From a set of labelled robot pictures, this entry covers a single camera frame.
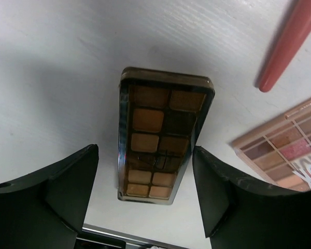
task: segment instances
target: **pink eyeshadow palette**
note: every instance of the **pink eyeshadow palette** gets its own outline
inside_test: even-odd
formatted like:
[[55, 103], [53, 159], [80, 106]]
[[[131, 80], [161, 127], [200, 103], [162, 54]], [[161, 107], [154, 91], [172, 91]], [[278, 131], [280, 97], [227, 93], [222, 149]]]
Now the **pink eyeshadow palette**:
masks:
[[266, 181], [311, 190], [311, 99], [237, 138], [232, 146]]

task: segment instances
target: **makeup product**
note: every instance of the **makeup product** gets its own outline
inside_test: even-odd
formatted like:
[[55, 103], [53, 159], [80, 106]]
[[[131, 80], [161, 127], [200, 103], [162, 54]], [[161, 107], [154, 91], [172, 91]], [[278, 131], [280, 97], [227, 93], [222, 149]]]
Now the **makeup product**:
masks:
[[266, 181], [311, 189], [311, 99], [232, 142], [236, 154]]
[[173, 203], [214, 94], [206, 77], [123, 71], [119, 200]]
[[261, 75], [259, 90], [268, 92], [311, 32], [311, 0], [298, 0]]

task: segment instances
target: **white surface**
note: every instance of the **white surface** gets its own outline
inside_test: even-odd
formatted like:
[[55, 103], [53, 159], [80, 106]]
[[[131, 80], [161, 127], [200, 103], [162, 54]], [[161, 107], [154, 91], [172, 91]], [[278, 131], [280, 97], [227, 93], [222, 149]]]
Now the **white surface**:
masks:
[[0, 1], [0, 183], [97, 143], [86, 223], [210, 248], [191, 165], [171, 206], [117, 200], [120, 74], [210, 77], [216, 97], [198, 144], [256, 176], [228, 142], [311, 97], [311, 34], [270, 93], [253, 87], [289, 2]]

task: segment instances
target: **beige eyeshadow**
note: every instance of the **beige eyeshadow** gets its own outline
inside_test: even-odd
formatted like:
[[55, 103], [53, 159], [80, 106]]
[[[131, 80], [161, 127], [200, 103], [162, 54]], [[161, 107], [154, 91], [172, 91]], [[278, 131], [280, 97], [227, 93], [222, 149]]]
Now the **beige eyeshadow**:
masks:
[[188, 139], [164, 136], [161, 138], [159, 152], [161, 154], [183, 156], [188, 147]]
[[138, 131], [160, 132], [164, 113], [160, 110], [137, 108], [134, 111], [133, 128]]
[[168, 199], [171, 195], [171, 192], [171, 188], [152, 186], [149, 197], [157, 199]]
[[258, 165], [262, 170], [267, 170], [273, 168], [274, 166], [284, 163], [284, 159], [276, 152], [269, 153], [264, 157], [260, 157], [253, 161]]
[[140, 152], [156, 152], [159, 137], [150, 134], [133, 133], [131, 136], [131, 149]]
[[128, 184], [126, 194], [128, 196], [147, 197], [149, 186], [140, 184]]
[[291, 176], [283, 178], [276, 183], [282, 188], [290, 188], [303, 183], [303, 180], [299, 176], [292, 174]]
[[128, 181], [130, 183], [149, 184], [152, 173], [150, 171], [129, 170]]
[[171, 187], [174, 184], [175, 178], [176, 178], [175, 174], [156, 172], [153, 175], [152, 183], [154, 185]]
[[169, 90], [154, 87], [134, 87], [136, 105], [164, 108], [167, 104]]
[[169, 107], [173, 110], [197, 112], [201, 109], [204, 99], [204, 93], [173, 91]]

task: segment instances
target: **cosmetics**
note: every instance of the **cosmetics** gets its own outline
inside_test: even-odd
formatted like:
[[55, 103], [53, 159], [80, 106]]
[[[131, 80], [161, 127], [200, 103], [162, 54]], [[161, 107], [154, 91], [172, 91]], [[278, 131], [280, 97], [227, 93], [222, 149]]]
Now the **cosmetics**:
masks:
[[236, 154], [266, 181], [311, 189], [311, 99], [232, 142]]
[[119, 200], [173, 203], [214, 94], [206, 77], [123, 71]]

